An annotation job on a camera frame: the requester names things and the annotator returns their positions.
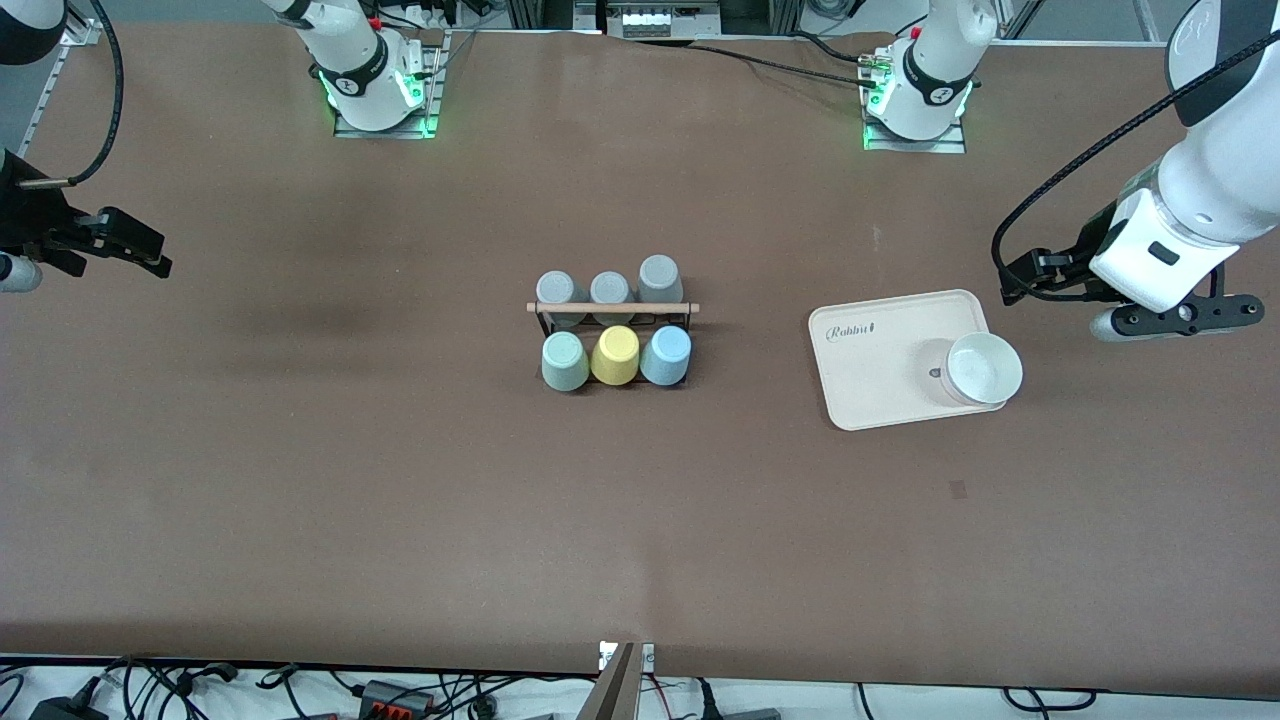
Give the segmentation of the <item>white connector box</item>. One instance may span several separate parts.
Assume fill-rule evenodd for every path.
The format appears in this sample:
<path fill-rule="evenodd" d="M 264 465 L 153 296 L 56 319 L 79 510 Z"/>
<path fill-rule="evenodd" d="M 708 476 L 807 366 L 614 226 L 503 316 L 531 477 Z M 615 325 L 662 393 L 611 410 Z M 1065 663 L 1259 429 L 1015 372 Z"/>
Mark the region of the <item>white connector box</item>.
<path fill-rule="evenodd" d="M 609 0 L 608 35 L 627 40 L 695 40 L 722 31 L 717 0 Z"/>

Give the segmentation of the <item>grey plastic cup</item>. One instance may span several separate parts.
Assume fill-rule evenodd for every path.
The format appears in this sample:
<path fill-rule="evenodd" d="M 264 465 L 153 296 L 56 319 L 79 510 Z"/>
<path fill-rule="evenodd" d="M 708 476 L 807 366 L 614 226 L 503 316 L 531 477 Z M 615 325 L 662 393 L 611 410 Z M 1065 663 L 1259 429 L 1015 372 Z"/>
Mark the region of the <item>grey plastic cup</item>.
<path fill-rule="evenodd" d="M 618 272 L 602 272 L 596 274 L 589 287 L 589 296 L 593 304 L 616 305 L 631 304 L 635 297 L 628 279 Z M 632 319 L 632 313 L 591 313 L 594 319 L 602 325 L 627 325 Z"/>
<path fill-rule="evenodd" d="M 637 273 L 637 300 L 643 304 L 681 304 L 684 282 L 677 263 L 664 254 L 646 258 Z"/>
<path fill-rule="evenodd" d="M 535 295 L 540 305 L 547 304 L 585 304 L 589 292 L 567 272 L 545 272 L 536 283 Z M 548 313 L 547 318 L 557 328 L 571 328 L 581 324 L 585 313 Z"/>

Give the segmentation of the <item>light blue plastic cup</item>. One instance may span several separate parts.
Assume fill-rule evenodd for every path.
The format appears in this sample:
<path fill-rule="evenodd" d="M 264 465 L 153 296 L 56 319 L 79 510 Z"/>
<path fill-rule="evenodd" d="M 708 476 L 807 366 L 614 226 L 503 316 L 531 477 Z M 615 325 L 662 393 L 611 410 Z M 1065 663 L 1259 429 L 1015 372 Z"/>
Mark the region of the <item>light blue plastic cup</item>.
<path fill-rule="evenodd" d="M 676 386 L 689 370 L 692 341 L 678 325 L 657 329 L 641 351 L 639 370 L 655 386 Z"/>

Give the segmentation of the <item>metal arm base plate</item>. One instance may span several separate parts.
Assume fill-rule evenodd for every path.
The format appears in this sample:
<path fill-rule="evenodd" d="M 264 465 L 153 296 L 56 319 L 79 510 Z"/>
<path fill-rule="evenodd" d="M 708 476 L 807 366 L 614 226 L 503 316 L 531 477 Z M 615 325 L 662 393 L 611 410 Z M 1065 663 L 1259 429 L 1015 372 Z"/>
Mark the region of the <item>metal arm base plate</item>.
<path fill-rule="evenodd" d="M 447 78 L 447 45 L 425 45 L 390 28 L 378 31 L 372 61 L 344 74 L 320 73 L 339 137 L 433 138 Z"/>
<path fill-rule="evenodd" d="M 941 83 L 929 76 L 913 81 L 910 38 L 860 58 L 863 147 L 901 152 L 965 152 L 961 117 L 973 78 Z"/>

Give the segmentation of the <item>brown wooden post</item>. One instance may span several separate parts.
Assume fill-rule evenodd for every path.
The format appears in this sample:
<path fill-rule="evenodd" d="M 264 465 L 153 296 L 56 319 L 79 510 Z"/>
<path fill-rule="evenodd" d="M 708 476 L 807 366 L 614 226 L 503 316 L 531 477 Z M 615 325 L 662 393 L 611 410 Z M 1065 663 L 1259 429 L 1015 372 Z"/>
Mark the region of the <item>brown wooden post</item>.
<path fill-rule="evenodd" d="M 604 665 L 575 720 L 637 720 L 637 703 L 646 675 L 646 644 L 602 643 Z"/>

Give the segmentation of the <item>black power adapter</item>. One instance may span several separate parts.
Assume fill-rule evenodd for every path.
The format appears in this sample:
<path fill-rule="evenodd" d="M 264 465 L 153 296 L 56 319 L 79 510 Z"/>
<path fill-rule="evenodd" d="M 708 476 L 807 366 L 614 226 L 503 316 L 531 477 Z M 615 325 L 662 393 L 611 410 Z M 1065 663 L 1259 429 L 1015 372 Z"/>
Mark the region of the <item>black power adapter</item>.
<path fill-rule="evenodd" d="M 31 711 L 28 720 L 110 720 L 110 717 L 69 697 L 41 700 Z"/>

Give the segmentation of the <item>black orange power strip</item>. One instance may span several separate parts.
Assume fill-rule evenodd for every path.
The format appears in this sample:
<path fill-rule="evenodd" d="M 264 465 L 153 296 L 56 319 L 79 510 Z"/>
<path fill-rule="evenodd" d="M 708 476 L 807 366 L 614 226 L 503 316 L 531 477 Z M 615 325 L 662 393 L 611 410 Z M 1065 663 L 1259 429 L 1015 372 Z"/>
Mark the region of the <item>black orange power strip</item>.
<path fill-rule="evenodd" d="M 426 691 L 370 680 L 360 694 L 358 720 L 426 720 L 435 702 Z"/>

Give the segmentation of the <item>white marker tag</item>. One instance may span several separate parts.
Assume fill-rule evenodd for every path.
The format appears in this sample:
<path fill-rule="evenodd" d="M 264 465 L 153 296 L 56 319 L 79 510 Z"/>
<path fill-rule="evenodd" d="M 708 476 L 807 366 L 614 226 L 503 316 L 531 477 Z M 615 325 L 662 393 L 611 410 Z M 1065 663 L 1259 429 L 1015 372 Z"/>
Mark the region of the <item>white marker tag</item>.
<path fill-rule="evenodd" d="M 655 675 L 655 646 L 653 643 L 641 643 L 640 655 L 643 656 L 643 671 L 649 675 Z M 598 647 L 598 671 L 604 673 L 609 661 L 612 660 L 614 652 L 621 647 L 621 643 L 603 641 Z"/>

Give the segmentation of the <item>white round bowl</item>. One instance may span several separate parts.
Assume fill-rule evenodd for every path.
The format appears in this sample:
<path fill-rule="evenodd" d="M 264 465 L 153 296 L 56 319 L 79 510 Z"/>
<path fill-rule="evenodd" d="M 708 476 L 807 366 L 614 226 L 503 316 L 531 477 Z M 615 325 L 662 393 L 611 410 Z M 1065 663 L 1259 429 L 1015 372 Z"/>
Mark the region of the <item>white round bowl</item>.
<path fill-rule="evenodd" d="M 957 338 L 941 365 L 943 389 L 961 404 L 998 406 L 1024 382 L 1018 351 L 1002 337 L 974 332 Z"/>

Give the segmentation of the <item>cream rectangular tray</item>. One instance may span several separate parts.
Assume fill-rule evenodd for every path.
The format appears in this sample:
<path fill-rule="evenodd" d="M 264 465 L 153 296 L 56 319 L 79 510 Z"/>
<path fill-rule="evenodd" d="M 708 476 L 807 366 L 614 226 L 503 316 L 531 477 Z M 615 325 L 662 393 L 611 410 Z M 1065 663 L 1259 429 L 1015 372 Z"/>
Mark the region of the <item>cream rectangular tray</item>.
<path fill-rule="evenodd" d="M 966 290 L 916 293 L 815 309 L 808 331 L 829 419 L 865 430 L 992 413 L 952 398 L 941 382 L 951 343 L 989 332 Z"/>

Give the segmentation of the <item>yellow plastic cup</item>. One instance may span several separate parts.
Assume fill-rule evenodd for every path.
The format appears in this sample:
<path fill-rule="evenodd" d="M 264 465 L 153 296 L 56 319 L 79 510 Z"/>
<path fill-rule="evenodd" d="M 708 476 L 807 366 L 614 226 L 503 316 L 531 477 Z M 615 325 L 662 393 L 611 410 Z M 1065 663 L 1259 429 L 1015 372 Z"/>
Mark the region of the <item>yellow plastic cup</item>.
<path fill-rule="evenodd" d="M 625 386 L 637 374 L 641 343 L 627 325 L 609 325 L 591 351 L 591 375 L 607 386 Z"/>

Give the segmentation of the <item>perforated metal rail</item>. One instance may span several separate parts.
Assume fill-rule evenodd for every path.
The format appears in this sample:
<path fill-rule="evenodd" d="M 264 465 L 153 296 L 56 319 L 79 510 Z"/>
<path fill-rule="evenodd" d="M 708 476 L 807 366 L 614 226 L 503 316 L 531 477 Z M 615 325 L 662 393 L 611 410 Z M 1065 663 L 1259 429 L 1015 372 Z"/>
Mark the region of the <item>perforated metal rail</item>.
<path fill-rule="evenodd" d="M 0 108 L 0 143 L 5 149 L 18 158 L 29 151 L 72 50 L 96 45 L 101 32 L 99 19 L 78 15 L 72 6 L 68 29 L 46 58 L 23 67 L 0 67 L 0 100 L 14 102 Z"/>

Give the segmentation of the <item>mint green plastic cup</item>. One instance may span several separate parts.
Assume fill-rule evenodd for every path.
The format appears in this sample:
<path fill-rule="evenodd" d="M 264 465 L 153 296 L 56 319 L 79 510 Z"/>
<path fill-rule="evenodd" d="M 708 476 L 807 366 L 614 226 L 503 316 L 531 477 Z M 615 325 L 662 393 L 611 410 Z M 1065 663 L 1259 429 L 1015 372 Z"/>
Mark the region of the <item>mint green plastic cup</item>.
<path fill-rule="evenodd" d="M 567 331 L 548 336 L 541 346 L 541 378 L 559 392 L 573 392 L 590 377 L 586 350 L 577 334 Z"/>

